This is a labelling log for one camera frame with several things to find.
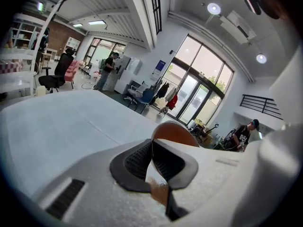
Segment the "blue chair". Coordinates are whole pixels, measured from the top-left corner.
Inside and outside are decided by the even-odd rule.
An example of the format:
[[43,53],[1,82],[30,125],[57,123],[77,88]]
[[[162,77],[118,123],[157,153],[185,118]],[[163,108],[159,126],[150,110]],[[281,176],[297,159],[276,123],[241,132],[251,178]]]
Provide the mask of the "blue chair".
[[155,92],[151,89],[145,90],[142,94],[142,97],[136,97],[134,96],[133,99],[131,100],[131,102],[129,103],[132,104],[132,101],[135,100],[137,102],[137,106],[135,107],[135,111],[138,108],[139,105],[144,104],[144,107],[141,111],[140,114],[142,114],[144,108],[149,105],[149,103],[151,102],[152,98],[155,96]]

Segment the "man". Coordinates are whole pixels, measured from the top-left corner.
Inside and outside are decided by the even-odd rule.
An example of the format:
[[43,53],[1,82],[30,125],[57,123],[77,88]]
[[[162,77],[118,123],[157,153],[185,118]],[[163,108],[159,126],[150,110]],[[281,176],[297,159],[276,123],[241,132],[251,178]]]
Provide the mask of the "man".
[[98,90],[98,91],[102,91],[102,88],[104,86],[104,84],[106,83],[106,80],[111,72],[111,70],[115,70],[114,68],[114,60],[117,59],[119,57],[118,53],[113,53],[112,56],[108,57],[105,62],[104,62],[104,68],[102,69],[101,72],[101,77],[99,79],[99,81],[97,82],[97,84],[94,87],[94,90]]
[[[49,39],[49,32],[50,32],[50,29],[46,28],[45,31],[44,31],[43,37],[41,39],[40,46],[39,46],[39,49],[38,49],[38,53],[37,53],[37,56],[36,56],[35,74],[37,74],[38,70],[39,70],[39,61],[41,60],[41,62],[42,62],[42,58],[43,58],[42,53],[45,51],[45,48],[47,47],[47,43],[48,43],[48,39]],[[38,36],[34,41],[35,46],[36,46],[37,39],[38,39]]]
[[242,125],[233,133],[224,148],[230,151],[245,150],[250,138],[250,131],[259,127],[259,121],[254,119],[248,125]]

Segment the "green backpack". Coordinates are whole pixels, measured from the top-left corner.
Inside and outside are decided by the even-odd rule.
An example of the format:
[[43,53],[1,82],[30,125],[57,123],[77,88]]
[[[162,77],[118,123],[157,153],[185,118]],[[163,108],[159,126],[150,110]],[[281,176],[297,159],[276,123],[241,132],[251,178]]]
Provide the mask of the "green backpack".
[[99,70],[103,70],[105,68],[105,60],[106,59],[102,59],[99,63]]

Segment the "red jacket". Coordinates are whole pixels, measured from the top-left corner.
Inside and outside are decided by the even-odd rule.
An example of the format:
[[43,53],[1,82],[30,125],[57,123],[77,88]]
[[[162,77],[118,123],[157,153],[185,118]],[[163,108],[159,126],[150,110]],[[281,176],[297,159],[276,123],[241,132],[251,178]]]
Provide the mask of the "red jacket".
[[171,99],[171,101],[168,102],[168,103],[166,104],[166,106],[169,107],[169,109],[172,110],[172,109],[175,107],[177,101],[178,101],[178,96],[175,95],[175,96]]

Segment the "black office chair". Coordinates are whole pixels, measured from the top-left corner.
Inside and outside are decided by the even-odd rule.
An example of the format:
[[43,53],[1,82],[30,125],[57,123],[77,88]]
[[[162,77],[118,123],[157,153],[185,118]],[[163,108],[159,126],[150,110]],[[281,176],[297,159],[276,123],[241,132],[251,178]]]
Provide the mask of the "black office chair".
[[65,53],[63,53],[60,57],[60,60],[56,66],[55,74],[49,76],[48,70],[50,67],[42,67],[42,69],[46,70],[46,76],[39,77],[39,83],[41,86],[45,86],[47,90],[50,90],[50,93],[53,93],[53,88],[57,91],[60,86],[65,83],[64,75],[74,60],[73,55],[74,51],[72,49],[66,49]]

